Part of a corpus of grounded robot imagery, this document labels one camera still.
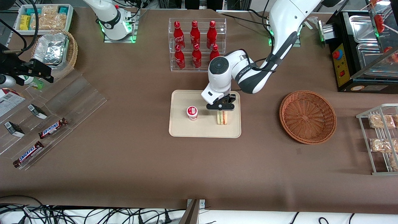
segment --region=brown woven basket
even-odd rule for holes
[[[279,109],[279,118],[286,132],[305,144],[321,144],[336,131],[336,114],[322,96],[300,90],[287,95]]]
[[[50,32],[50,34],[57,34],[57,33],[63,33],[66,36],[68,36],[68,38],[69,38],[68,54],[66,55],[66,62],[67,62],[66,67],[62,70],[53,70],[51,72],[51,75],[54,78],[61,79],[61,78],[65,77],[67,74],[69,74],[74,69],[74,65],[75,65],[76,59],[77,59],[78,50],[77,50],[77,43],[76,43],[75,39],[73,38],[72,34],[70,34],[69,32],[66,32],[62,29],[51,30],[51,32]],[[35,50],[36,50],[38,42],[39,41],[37,40],[33,46],[32,57],[35,54]]]

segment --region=bottle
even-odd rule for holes
[[[182,53],[180,45],[176,45],[175,49],[176,49],[176,52],[174,53],[174,57],[176,58],[176,63],[177,63],[178,69],[182,70],[183,68],[185,68],[184,53]]]
[[[19,77],[25,81],[25,85],[31,86],[33,89],[42,89],[44,87],[44,82],[35,77],[27,75],[19,75]]]
[[[217,39],[217,31],[216,31],[216,22],[214,20],[210,21],[210,28],[207,31],[207,48],[211,49],[213,44],[216,43]]]
[[[192,46],[195,46],[195,44],[198,44],[200,47],[200,31],[198,29],[198,22],[196,20],[192,21],[191,43],[192,43]]]
[[[217,44],[213,45],[213,50],[210,52],[210,61],[213,60],[213,58],[220,56],[219,53],[219,46]]]
[[[202,53],[199,50],[199,44],[195,44],[193,46],[192,64],[193,64],[193,67],[196,69],[198,69],[202,66]]]
[[[174,22],[174,40],[176,44],[181,46],[181,50],[185,48],[184,32],[181,29],[181,25],[178,21]]]

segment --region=table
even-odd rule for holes
[[[249,13],[234,15],[260,21]],[[330,14],[313,16],[326,21]],[[208,83],[206,73],[170,71],[168,18],[183,17],[224,16],[149,10],[135,44],[110,44],[102,42],[94,12],[76,8],[75,67],[108,101],[29,170],[0,159],[0,195],[80,206],[184,208],[187,198],[205,198],[211,209],[397,213],[398,178],[370,175],[354,117],[396,102],[396,95],[337,92],[330,51],[321,46],[316,28],[302,29],[302,46],[292,48],[262,91],[240,94],[239,138],[170,136],[172,92],[203,90]],[[14,35],[9,47],[20,46]],[[253,59],[270,51],[261,25],[227,18],[227,51],[239,48]],[[328,142],[303,145],[281,127],[279,105],[296,90],[317,92],[334,107],[338,125]]]

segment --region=robotic arm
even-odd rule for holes
[[[275,38],[274,49],[261,65],[262,69],[257,68],[242,49],[214,58],[208,70],[209,84],[201,94],[208,102],[207,108],[210,110],[231,108],[229,95],[231,79],[234,79],[245,93],[254,94],[260,91],[296,42],[298,31],[305,18],[321,1],[277,0],[275,2],[269,14]]]
[[[111,0],[83,1],[93,9],[108,38],[119,40],[132,32],[131,12],[115,7]]]

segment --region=red bottle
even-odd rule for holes
[[[211,49],[213,45],[216,43],[217,39],[217,31],[216,31],[216,22],[214,20],[210,21],[210,28],[207,31],[207,48]]]
[[[181,46],[181,50],[185,48],[184,32],[181,29],[181,25],[178,21],[174,22],[174,40],[177,45]]]
[[[195,44],[193,46],[192,64],[193,64],[193,67],[196,69],[198,69],[198,68],[200,68],[200,66],[202,66],[202,53],[199,50],[199,44]]]
[[[195,44],[199,44],[200,47],[200,31],[198,29],[198,22],[196,20],[192,21],[191,43],[192,46],[195,46]]]
[[[220,56],[219,53],[219,46],[217,44],[213,45],[213,50],[210,52],[210,61],[213,60],[213,58]]]
[[[176,63],[177,63],[178,68],[181,70],[181,69],[185,68],[184,53],[182,53],[180,45],[176,45],[175,49],[176,49],[176,52],[174,53],[174,57],[176,58]]]

